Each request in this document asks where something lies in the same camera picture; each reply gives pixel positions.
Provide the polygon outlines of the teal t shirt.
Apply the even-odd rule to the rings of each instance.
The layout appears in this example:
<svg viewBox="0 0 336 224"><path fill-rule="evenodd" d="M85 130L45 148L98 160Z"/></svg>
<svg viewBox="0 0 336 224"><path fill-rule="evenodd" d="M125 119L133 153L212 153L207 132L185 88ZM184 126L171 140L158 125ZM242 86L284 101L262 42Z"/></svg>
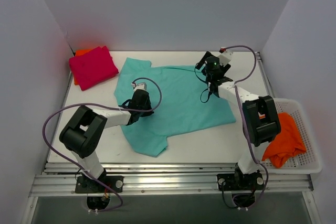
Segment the teal t shirt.
<svg viewBox="0 0 336 224"><path fill-rule="evenodd" d="M202 103L206 85L194 75L193 66L152 67L150 61L127 58L119 74L114 96L122 104L133 95L131 82L146 78L154 114L140 118L122 132L133 151L151 157L158 156L167 146L170 136L235 123L229 103L211 96Z"/></svg>

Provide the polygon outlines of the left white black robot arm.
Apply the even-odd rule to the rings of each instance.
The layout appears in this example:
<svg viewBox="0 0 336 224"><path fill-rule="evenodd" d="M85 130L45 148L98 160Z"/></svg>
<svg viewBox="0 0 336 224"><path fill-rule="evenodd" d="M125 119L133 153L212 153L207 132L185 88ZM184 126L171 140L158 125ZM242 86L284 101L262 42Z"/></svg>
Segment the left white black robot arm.
<svg viewBox="0 0 336 224"><path fill-rule="evenodd" d="M81 105L61 131L59 140L75 156L88 177L87 186L94 192L105 188L106 179L96 148L104 129L131 125L140 117L150 116L150 95L147 91L136 89L131 99L126 100L116 110L94 110Z"/></svg>

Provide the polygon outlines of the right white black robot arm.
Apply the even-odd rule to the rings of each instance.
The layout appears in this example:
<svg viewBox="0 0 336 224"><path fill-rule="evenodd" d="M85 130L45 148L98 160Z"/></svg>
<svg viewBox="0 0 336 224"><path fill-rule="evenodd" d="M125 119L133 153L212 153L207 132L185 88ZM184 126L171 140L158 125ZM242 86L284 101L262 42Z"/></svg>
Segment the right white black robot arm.
<svg viewBox="0 0 336 224"><path fill-rule="evenodd" d="M205 76L203 82L207 84L208 95L213 94L239 108L247 151L237 163L233 182L236 187L244 189L252 182L251 174L261 166L255 150L272 142L281 132L281 125L271 96L250 93L226 76L232 57L233 53L228 50L222 50L218 56L207 51L195 68Z"/></svg>

